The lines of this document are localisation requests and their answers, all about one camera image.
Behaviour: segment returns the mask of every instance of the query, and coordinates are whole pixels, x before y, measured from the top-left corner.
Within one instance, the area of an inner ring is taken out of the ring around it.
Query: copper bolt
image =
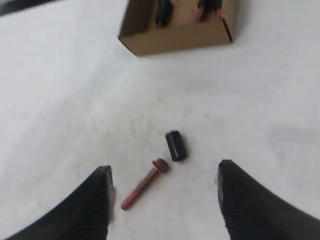
[[[156,161],[153,161],[152,164],[153,168],[148,175],[138,184],[135,190],[133,190],[132,193],[121,204],[122,210],[128,210],[152,183],[156,176],[159,175],[159,173],[165,173],[169,170],[168,163],[163,159],[157,159]]]

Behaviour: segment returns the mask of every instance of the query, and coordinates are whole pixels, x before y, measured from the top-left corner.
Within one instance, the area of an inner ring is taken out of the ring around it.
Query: white floor
[[[218,163],[232,159],[320,218],[318,0],[241,0],[233,45],[138,58],[117,40],[126,0],[65,0],[0,18],[0,239],[101,165],[111,240],[228,240]],[[173,164],[165,133],[190,157]],[[172,165],[131,211],[121,201]]]

